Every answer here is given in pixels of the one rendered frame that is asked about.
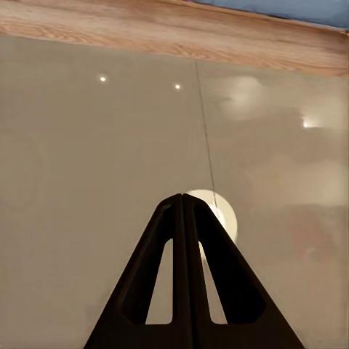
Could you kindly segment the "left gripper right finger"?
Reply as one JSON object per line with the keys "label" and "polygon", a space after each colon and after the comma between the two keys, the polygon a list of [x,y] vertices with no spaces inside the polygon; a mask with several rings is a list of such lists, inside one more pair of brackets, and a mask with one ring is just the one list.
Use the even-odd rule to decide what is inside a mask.
{"label": "left gripper right finger", "polygon": [[[305,349],[209,205],[182,196],[193,349]],[[209,315],[199,243],[227,324]]]}

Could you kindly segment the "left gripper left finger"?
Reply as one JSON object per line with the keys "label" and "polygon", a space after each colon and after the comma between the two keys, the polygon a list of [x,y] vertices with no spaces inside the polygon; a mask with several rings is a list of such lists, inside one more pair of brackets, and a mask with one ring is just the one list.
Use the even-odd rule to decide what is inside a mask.
{"label": "left gripper left finger", "polygon": [[[193,349],[182,200],[178,193],[157,205],[84,349]],[[171,238],[172,322],[145,324],[164,245]]]}

